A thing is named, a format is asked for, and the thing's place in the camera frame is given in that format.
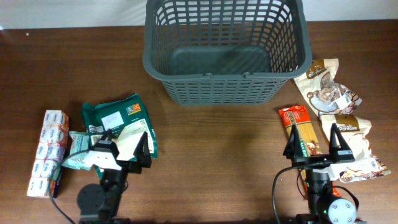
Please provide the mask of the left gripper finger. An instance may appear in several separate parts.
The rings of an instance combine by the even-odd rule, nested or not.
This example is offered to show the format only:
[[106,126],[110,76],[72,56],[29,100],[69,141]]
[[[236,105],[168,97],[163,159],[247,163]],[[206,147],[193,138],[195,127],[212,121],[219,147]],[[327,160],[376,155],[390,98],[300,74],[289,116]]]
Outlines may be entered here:
[[151,162],[149,151],[148,133],[144,132],[134,150],[134,157],[138,162]]
[[112,130],[107,130],[99,140],[99,147],[102,148],[114,148],[116,143],[113,141]]

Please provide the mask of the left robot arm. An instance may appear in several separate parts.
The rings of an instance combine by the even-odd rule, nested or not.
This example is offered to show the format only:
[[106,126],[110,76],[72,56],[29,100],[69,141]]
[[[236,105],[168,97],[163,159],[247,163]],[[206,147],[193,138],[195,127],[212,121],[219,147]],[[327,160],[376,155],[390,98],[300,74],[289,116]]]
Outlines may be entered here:
[[140,174],[143,168],[150,168],[152,159],[148,146],[148,134],[144,132],[133,156],[135,161],[117,159],[119,150],[112,141],[112,131],[107,131],[90,148],[86,156],[88,165],[101,167],[104,172],[98,184],[88,184],[78,193],[80,223],[128,224],[129,218],[117,218],[122,195],[127,187],[128,174]]

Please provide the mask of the beige nut bag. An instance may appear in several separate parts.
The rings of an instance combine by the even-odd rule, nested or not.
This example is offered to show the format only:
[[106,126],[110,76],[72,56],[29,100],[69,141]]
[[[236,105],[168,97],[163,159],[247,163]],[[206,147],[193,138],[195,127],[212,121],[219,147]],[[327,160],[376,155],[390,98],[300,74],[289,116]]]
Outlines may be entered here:
[[362,99],[348,87],[335,82],[339,60],[314,60],[309,70],[294,78],[304,100],[317,116],[351,114]]

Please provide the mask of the green snack bag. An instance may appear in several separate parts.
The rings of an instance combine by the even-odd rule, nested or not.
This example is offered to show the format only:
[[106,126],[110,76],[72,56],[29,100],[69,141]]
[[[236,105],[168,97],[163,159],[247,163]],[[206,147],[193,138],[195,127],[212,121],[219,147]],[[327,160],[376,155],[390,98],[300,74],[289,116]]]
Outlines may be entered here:
[[135,161],[134,150],[142,134],[147,133],[150,156],[158,158],[155,131],[138,94],[96,106],[84,103],[81,115],[90,138],[89,147],[93,147],[106,131],[112,130],[112,141],[119,150],[117,160]]

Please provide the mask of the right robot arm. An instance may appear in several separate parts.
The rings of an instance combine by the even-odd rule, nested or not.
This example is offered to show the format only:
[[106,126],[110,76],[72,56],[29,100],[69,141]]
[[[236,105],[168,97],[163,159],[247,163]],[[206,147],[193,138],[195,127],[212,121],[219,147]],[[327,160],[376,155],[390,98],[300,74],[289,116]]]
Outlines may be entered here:
[[289,141],[283,155],[292,161],[293,169],[305,171],[307,183],[308,213],[298,214],[293,223],[354,223],[359,208],[359,200],[348,192],[352,201],[339,197],[333,193],[333,181],[328,173],[320,170],[332,164],[354,162],[351,148],[343,139],[340,130],[334,123],[330,131],[330,145],[328,154],[305,156],[304,143],[300,140],[299,130],[292,126]]

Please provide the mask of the teal wet wipes pack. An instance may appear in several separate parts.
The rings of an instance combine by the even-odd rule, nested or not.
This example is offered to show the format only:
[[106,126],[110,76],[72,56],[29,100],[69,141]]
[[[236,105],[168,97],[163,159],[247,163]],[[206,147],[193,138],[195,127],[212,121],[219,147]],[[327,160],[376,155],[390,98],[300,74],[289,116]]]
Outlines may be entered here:
[[[89,136],[87,133],[70,131],[69,135],[72,139],[70,154],[88,150]],[[91,170],[91,167],[86,165],[84,162],[86,155],[87,153],[75,155],[71,159],[67,159],[62,166],[76,170]]]

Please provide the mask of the white tissue pack row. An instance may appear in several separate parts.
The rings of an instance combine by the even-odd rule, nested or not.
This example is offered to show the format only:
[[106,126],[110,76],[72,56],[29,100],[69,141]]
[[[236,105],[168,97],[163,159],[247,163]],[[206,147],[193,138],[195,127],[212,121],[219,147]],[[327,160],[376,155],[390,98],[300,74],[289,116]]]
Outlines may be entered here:
[[47,110],[35,153],[27,196],[57,197],[62,161],[68,141],[69,117],[61,110]]

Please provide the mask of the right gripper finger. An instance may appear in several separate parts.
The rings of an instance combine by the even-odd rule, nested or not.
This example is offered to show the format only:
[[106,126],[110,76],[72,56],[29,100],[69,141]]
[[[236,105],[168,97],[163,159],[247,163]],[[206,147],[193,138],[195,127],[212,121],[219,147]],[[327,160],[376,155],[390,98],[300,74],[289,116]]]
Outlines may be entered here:
[[300,134],[296,125],[292,126],[289,140],[287,141],[283,155],[288,159],[297,159],[299,157],[303,157]]
[[340,129],[336,123],[331,125],[330,140],[329,140],[329,153],[334,154],[338,151],[350,151],[351,148],[341,135]]

